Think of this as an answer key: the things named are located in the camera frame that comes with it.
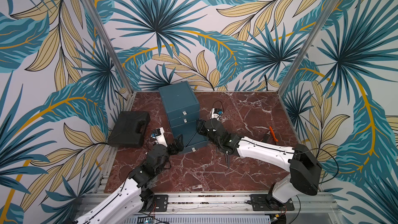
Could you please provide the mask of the teal bottom drawer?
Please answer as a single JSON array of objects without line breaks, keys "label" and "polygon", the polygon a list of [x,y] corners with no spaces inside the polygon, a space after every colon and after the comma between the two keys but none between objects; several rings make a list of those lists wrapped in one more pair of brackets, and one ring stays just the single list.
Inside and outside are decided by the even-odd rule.
[{"label": "teal bottom drawer", "polygon": [[190,152],[196,152],[197,150],[208,145],[207,137],[200,135],[197,132],[199,122],[199,120],[194,120],[171,128],[174,138],[182,135],[184,148],[179,153],[180,155]]}]

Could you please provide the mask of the teal drawer cabinet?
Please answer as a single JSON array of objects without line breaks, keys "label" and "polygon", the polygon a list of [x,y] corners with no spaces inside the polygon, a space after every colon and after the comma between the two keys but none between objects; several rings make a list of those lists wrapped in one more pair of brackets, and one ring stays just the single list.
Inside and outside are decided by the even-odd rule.
[{"label": "teal drawer cabinet", "polygon": [[161,87],[159,93],[171,128],[200,118],[200,104],[188,82]]}]

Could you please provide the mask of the dark pencil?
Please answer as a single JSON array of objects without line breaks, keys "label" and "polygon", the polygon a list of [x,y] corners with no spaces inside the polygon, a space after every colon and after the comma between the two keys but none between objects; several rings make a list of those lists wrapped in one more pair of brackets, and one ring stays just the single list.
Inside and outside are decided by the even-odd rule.
[{"label": "dark pencil", "polygon": [[190,137],[190,139],[188,140],[187,144],[185,145],[185,148],[187,148],[187,147],[191,144],[193,138],[194,138],[196,135],[197,135],[197,132],[195,132],[195,133]]}]

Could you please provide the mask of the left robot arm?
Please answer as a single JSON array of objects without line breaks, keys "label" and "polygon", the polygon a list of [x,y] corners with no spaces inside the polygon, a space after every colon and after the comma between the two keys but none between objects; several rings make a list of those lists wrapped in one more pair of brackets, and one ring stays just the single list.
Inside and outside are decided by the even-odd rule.
[{"label": "left robot arm", "polygon": [[130,215],[152,206],[154,193],[151,186],[165,170],[170,156],[183,151],[183,135],[168,144],[164,136],[155,138],[157,143],[147,152],[146,159],[134,168],[126,180],[110,196],[86,214],[66,224],[120,224]]}]

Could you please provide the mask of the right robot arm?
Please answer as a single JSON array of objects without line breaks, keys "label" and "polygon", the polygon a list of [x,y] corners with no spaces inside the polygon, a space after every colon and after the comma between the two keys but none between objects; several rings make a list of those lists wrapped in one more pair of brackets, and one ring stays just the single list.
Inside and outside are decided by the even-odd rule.
[{"label": "right robot arm", "polygon": [[227,156],[257,159],[288,172],[270,188],[265,200],[270,207],[281,207],[300,194],[317,195],[322,166],[307,146],[278,146],[229,133],[215,118],[199,120],[197,133],[207,137]]}]

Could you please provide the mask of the black plastic case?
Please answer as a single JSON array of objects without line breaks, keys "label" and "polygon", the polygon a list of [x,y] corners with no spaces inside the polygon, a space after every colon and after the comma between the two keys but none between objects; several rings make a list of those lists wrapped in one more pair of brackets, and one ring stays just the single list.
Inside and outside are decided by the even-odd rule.
[{"label": "black plastic case", "polygon": [[141,148],[149,122],[150,115],[146,111],[121,112],[108,138],[108,145]]}]

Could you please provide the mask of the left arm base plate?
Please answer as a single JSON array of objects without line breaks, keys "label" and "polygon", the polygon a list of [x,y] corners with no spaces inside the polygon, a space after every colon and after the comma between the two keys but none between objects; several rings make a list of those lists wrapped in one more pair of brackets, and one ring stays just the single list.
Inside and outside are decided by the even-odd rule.
[{"label": "left arm base plate", "polygon": [[150,203],[151,204],[147,208],[148,212],[166,212],[169,203],[169,195],[154,195]]}]

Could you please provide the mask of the orange handled tool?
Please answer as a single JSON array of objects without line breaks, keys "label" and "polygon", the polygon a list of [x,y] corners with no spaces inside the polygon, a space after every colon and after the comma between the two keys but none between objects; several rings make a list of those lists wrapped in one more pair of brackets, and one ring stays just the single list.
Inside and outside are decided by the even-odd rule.
[{"label": "orange handled tool", "polygon": [[275,132],[271,126],[269,126],[269,130],[264,134],[261,142],[267,143],[268,140],[272,138],[272,140],[277,144],[279,140],[276,138]]}]

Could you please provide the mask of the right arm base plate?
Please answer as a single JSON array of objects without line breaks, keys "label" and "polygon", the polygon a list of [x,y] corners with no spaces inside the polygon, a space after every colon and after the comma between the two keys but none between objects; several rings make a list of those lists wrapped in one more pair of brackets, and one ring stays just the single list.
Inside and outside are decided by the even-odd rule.
[{"label": "right arm base plate", "polygon": [[253,211],[293,211],[294,204],[291,199],[287,203],[280,203],[266,194],[252,194],[247,201],[252,206]]}]

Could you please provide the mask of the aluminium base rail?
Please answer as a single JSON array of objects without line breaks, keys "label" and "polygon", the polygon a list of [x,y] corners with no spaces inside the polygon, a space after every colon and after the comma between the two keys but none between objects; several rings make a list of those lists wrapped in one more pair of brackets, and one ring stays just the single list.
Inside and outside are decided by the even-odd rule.
[{"label": "aluminium base rail", "polygon": [[343,224],[344,218],[331,193],[293,197],[293,211],[253,211],[247,203],[264,191],[163,192],[169,195],[166,212],[141,211],[121,224],[136,224],[148,216],[155,224]]}]

